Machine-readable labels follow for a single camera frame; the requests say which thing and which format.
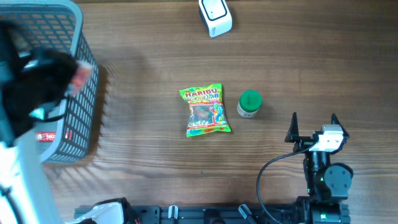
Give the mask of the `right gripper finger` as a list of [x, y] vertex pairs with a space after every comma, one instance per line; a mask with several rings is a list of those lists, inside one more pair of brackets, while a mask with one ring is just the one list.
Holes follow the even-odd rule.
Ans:
[[298, 142], [298, 141], [300, 141], [300, 135], [299, 135], [297, 113], [293, 112], [292, 119], [290, 122], [290, 127], [285, 137], [285, 142]]
[[336, 116], [335, 113], [333, 113], [333, 114], [331, 115], [331, 124], [339, 125], [340, 128], [341, 128], [341, 130], [343, 131], [343, 137], [344, 137], [345, 139], [349, 139], [349, 138], [350, 138], [348, 132], [345, 130], [345, 128], [343, 127], [343, 125], [340, 123], [340, 121], [338, 120], [338, 118], [337, 118], [337, 116]]

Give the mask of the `red Nescafe coffee stick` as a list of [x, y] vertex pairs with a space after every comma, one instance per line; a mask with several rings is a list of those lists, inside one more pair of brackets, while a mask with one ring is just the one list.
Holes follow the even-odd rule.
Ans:
[[53, 142], [56, 137], [56, 132], [36, 132], [35, 138], [37, 142]]

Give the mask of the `pink white small box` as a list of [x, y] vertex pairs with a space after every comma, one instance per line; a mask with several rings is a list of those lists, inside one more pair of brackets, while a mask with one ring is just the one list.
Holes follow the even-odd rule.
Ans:
[[77, 70], [66, 90], [66, 93], [71, 96], [77, 95], [83, 89], [90, 79], [91, 73], [93, 71], [93, 66], [88, 62], [79, 60], [77, 61], [77, 65]]

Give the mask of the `green lid white jar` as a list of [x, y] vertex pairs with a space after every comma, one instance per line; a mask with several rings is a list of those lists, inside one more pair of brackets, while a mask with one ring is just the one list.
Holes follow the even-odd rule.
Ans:
[[246, 90], [240, 96], [237, 111], [243, 118], [253, 118], [262, 105], [262, 96], [256, 90]]

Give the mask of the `Haribo gummy candy bag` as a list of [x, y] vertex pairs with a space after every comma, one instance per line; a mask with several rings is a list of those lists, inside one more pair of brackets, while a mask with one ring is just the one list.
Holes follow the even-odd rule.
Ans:
[[180, 96], [189, 105], [187, 137], [217, 131], [231, 132], [225, 116], [223, 86], [214, 83], [208, 86], [195, 86], [179, 91]]

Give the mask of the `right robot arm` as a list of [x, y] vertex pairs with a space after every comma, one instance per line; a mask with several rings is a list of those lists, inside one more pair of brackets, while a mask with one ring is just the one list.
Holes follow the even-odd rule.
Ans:
[[340, 152], [349, 139], [336, 114], [311, 136], [299, 135], [297, 114], [292, 115], [285, 142], [294, 143], [294, 152], [304, 154], [303, 171], [307, 182], [307, 197], [295, 202], [295, 223], [349, 224], [348, 198], [354, 172], [344, 163], [331, 163], [330, 156]]

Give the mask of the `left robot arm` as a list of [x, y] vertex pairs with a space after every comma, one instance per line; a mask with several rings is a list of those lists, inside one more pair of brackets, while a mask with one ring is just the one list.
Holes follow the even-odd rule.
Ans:
[[61, 223], [35, 149], [37, 108], [51, 110], [87, 83], [92, 66], [52, 49], [26, 51], [1, 21], [1, 223]]

